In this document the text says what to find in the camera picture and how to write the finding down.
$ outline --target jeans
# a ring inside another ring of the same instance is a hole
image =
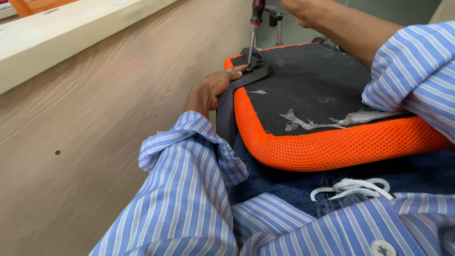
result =
[[[311,201],[310,193],[320,187],[332,187],[344,178],[382,178],[390,183],[390,192],[455,194],[455,150],[382,160],[322,172],[290,172],[258,162],[237,136],[234,151],[246,164],[249,177],[229,187],[231,205],[249,200],[264,192],[273,194],[315,218],[367,200],[364,195],[350,195],[328,200],[335,193],[319,193]]]

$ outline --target white button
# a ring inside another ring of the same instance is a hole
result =
[[[396,256],[397,253],[391,244],[384,240],[374,240],[370,246],[374,256]]]

